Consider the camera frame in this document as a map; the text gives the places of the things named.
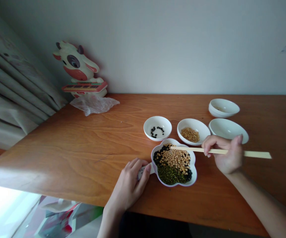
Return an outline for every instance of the hand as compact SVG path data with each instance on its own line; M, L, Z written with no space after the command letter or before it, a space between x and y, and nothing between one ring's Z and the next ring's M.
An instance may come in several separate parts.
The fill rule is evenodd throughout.
M204 148L204 154L211 157L209 150L215 149L229 150L227 154L214 154L218 169L225 175L232 174L238 170L243 163L242 150L243 135L236 136L233 140L228 140L219 136L207 136L201 147Z
M149 179L151 165L144 169L142 178L137 181L139 170L145 165L148 165L148 162L139 158L127 163L121 171L112 195L104 208L106 211L112 210L117 214L123 214L138 200Z

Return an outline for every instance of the curtain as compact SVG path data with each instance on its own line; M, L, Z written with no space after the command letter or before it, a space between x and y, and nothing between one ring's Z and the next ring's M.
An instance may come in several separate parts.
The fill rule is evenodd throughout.
M67 101L0 32L0 148L8 149Z

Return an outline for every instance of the small white bowl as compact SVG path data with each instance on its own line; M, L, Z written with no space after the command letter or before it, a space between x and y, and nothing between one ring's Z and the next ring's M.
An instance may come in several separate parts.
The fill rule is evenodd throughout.
M227 118L234 116L240 111L240 108L234 102L226 99L213 99L209 103L209 112L214 117Z
M191 170L191 172L192 172L191 180L190 180L189 182L187 182L187 183L175 183L175 184L173 184L173 185L168 185L168 184L165 184L165 183L159 178L157 166L156 166L155 161L154 161L154 153L155 153L156 151L159 151L159 150L163 147L164 144L168 144L168 143L171 143L171 144L173 144L173 145L180 146L180 147L188 147L187 145L180 144L180 143L179 143L177 140L175 140L175 139L169 138L169 139L163 140L160 145L156 146L156 147L152 150L152 153L151 153L150 156L151 156L151 158L152 158L152 165L153 165L154 171L155 171L155 173L156 173L156 175L157 175L157 177L158 177L158 180L159 180L162 184L164 184L165 186L167 186L167 187L175 187L175 186L177 186L177 185L181 185L181 186L184 186L184 187L188 187L188 186L193 185L193 184L195 183L195 181L197 180L197 170L196 170L196 167L195 167L196 156L195 156L194 152L191 151L191 150L187 150L187 152L188 152L189 155L190 155L190 170Z
M153 138L151 136L150 131L153 127L155 127L155 131L153 133L154 135L157 134L157 138ZM153 116L148 118L145 121L143 128L145 135L153 141L162 141L166 139L172 132L172 124L170 123L170 121L167 120L165 117L161 116Z
M181 135L182 129L187 128L187 127L190 127L191 129L193 129L199 133L199 141L197 143L188 141L187 139L185 139ZM209 128L204 123L202 123L201 121L198 121L196 119L192 119L192 118L187 118L187 119L181 120L177 126L177 133L178 133L179 138L184 143L186 143L188 145L194 145L194 146L201 145L202 142L204 141L204 139L207 136L211 135Z
M244 130L244 128L239 124L236 124L235 122L230 121L228 119L222 119L222 118L213 119L209 123L209 129L212 132L212 134L227 139L233 139L237 135L242 134L243 135L242 144L245 144L249 141L249 135L246 132L246 130Z

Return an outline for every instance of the plastic bag on floor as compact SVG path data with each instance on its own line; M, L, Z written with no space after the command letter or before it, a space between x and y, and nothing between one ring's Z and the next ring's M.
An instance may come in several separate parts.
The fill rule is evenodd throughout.
M101 98L96 95L85 94L75 98L70 104L82 110L86 116L89 116L91 113L107 112L114 105L120 104L120 102L112 98Z

